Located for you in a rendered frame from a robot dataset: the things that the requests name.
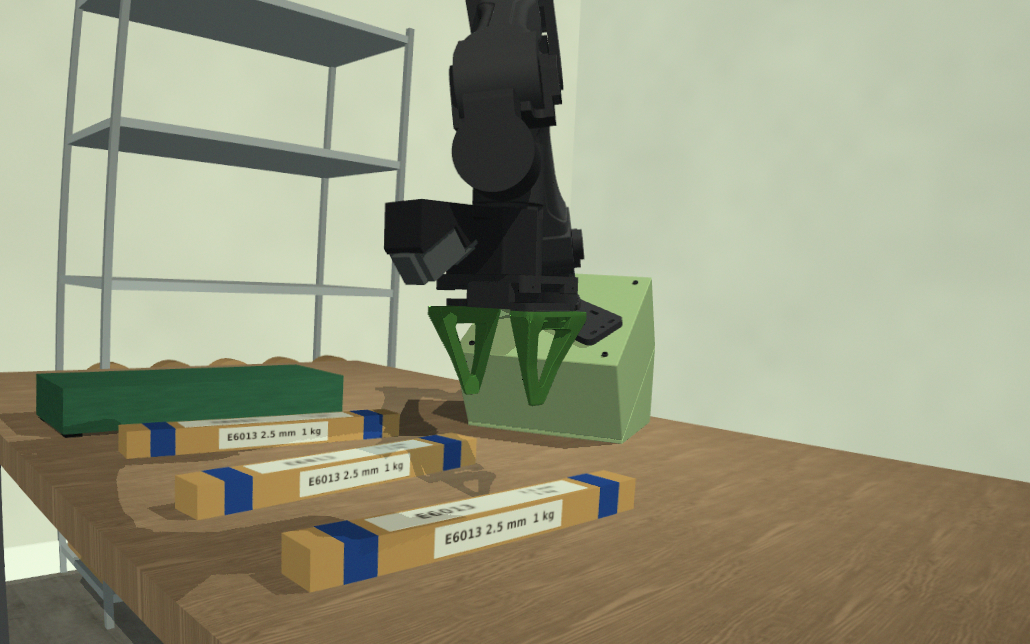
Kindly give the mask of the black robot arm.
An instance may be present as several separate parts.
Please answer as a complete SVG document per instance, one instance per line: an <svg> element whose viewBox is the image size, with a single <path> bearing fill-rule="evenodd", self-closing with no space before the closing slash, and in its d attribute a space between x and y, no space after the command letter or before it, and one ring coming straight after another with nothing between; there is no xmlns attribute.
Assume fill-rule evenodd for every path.
<svg viewBox="0 0 1030 644"><path fill-rule="evenodd" d="M544 209L542 276L575 277L584 259L582 229L572 229L571 238L549 127L557 126L564 90L553 0L465 2L471 34L449 66L452 160L474 188L472 204L487 205L387 202L384 250L405 285L425 285L445 272L535 275L537 210L521 208L531 206ZM542 303L587 312L575 339L584 345L622 327L621 316L580 300L542 292Z"/></svg>

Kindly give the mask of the tan welding electrode pack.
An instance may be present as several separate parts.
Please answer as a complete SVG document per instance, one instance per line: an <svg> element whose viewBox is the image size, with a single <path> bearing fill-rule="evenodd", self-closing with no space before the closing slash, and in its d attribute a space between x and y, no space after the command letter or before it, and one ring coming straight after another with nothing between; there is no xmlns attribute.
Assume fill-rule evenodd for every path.
<svg viewBox="0 0 1030 644"><path fill-rule="evenodd" d="M598 471L282 533L281 573L315 592L634 508L636 478Z"/></svg>
<svg viewBox="0 0 1030 644"><path fill-rule="evenodd" d="M126 459L246 450L399 436L386 410L118 425Z"/></svg>
<svg viewBox="0 0 1030 644"><path fill-rule="evenodd" d="M175 475L175 509L196 520L349 492L476 464L455 433Z"/></svg>

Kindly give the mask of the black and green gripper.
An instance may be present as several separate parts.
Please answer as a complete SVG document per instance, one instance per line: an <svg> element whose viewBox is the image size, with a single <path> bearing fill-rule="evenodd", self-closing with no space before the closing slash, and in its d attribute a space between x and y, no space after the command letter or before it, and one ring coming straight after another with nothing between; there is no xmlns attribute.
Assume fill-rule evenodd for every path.
<svg viewBox="0 0 1030 644"><path fill-rule="evenodd" d="M542 303L542 292L578 294L578 277L542 276L544 209L521 208L537 210L535 276L443 274L436 281L436 290L467 290L467 300L447 298L446 306L428 306L428 316L468 395L479 393L481 387L501 309L511 309L524 388L528 404L536 406L544 404L563 359L586 323L586 312L570 311L566 303ZM456 330L458 323L476 326L471 375ZM555 335L538 382L539 333L552 329Z"/></svg>

